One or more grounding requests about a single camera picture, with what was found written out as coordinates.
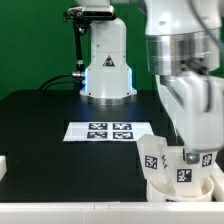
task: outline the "black sticker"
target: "black sticker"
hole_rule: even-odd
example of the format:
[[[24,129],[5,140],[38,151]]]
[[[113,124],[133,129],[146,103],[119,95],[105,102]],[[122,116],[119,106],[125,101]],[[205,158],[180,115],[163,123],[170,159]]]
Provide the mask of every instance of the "black sticker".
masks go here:
[[[113,132],[113,139],[133,139],[132,132]]]
[[[107,123],[89,123],[89,130],[107,130]]]
[[[192,169],[177,169],[177,182],[178,183],[191,183],[192,182]]]
[[[162,156],[162,160],[163,160],[163,167],[164,167],[164,169],[166,169],[167,164],[166,164],[166,156],[165,155]]]
[[[88,132],[87,138],[106,139],[107,138],[107,132]]]
[[[107,66],[107,67],[114,67],[115,66],[110,55],[107,57],[106,61],[103,63],[103,66]]]
[[[158,158],[154,156],[145,156],[145,167],[157,170]]]
[[[212,153],[204,155],[202,158],[202,167],[207,167],[212,165]]]
[[[132,130],[132,127],[131,127],[131,124],[114,123],[113,129],[114,130]]]

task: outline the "warning label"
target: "warning label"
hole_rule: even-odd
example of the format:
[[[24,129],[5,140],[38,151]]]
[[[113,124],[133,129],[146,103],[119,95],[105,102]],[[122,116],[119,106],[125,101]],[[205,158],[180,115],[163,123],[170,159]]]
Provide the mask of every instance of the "warning label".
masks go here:
[[[114,67],[115,65],[114,65],[114,62],[113,62],[113,60],[112,60],[112,58],[111,58],[111,56],[109,55],[108,57],[107,57],[107,59],[106,59],[106,61],[104,62],[104,64],[103,64],[103,66],[111,66],[111,67]]]

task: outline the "black cable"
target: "black cable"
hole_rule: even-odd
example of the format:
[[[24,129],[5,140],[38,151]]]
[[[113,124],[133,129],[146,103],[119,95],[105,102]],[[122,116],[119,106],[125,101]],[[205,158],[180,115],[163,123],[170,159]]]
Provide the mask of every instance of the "black cable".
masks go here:
[[[48,84],[43,90],[47,90],[51,86],[60,85],[60,84],[75,84],[75,82],[71,82],[71,81],[70,82],[53,82],[53,83]]]
[[[38,90],[43,90],[48,84],[58,80],[58,79],[62,79],[62,78],[66,78],[66,77],[72,77],[72,74],[63,74],[63,75],[58,75],[58,76],[55,76],[49,80],[47,80],[45,83],[43,83],[39,88]]]
[[[132,3],[132,0],[129,0],[128,8],[127,8],[127,11],[126,11],[125,16],[124,16],[124,18],[123,18],[123,21],[124,21],[124,22],[125,22],[126,19],[128,18],[128,14],[129,14],[129,12],[130,12],[130,8],[131,8],[131,3]]]
[[[219,48],[220,54],[223,57],[224,56],[224,44],[222,41],[220,41],[213,33],[212,31],[207,27],[207,25],[203,22],[201,19],[201,16],[199,15],[194,3],[192,0],[187,0],[188,6],[193,14],[193,16],[197,19],[198,23],[201,25],[205,33],[211,38],[213,43]],[[208,103],[207,107],[205,109],[205,112],[209,112],[211,109],[211,102],[212,102],[212,84],[210,80],[210,74],[207,69],[202,69],[202,73],[205,77],[207,77],[207,86],[208,86]]]
[[[220,53],[222,56],[224,56],[224,45],[223,43],[216,38],[216,36],[212,33],[211,30],[209,30],[209,28],[207,27],[207,25],[202,21],[194,3],[192,0],[187,0],[189,8],[191,9],[192,14],[194,15],[194,17],[197,19],[197,21],[199,22],[199,24],[201,25],[201,27],[204,29],[204,31],[207,33],[207,35],[212,39],[212,41],[214,42],[214,44],[219,48]]]

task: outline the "black table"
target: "black table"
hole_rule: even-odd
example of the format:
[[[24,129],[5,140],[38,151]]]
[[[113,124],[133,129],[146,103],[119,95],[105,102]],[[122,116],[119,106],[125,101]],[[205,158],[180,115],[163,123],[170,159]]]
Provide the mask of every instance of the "black table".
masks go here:
[[[119,106],[88,104],[73,91],[17,91],[0,102],[8,169],[0,202],[145,201],[136,142],[63,143],[70,121],[150,122],[155,135],[176,144],[157,91]]]

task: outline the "green wall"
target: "green wall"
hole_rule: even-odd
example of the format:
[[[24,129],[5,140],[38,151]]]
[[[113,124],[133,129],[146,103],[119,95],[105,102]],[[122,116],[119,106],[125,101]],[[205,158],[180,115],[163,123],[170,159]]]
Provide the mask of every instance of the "green wall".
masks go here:
[[[72,24],[62,22],[73,0],[0,1],[0,99],[21,89],[37,89],[44,81],[75,70]],[[123,18],[127,5],[116,5]],[[134,70],[137,89],[154,89],[147,72],[146,17],[132,4],[127,25],[127,62]],[[86,65],[90,58],[90,35],[82,38]],[[222,68],[215,75],[222,76]]]

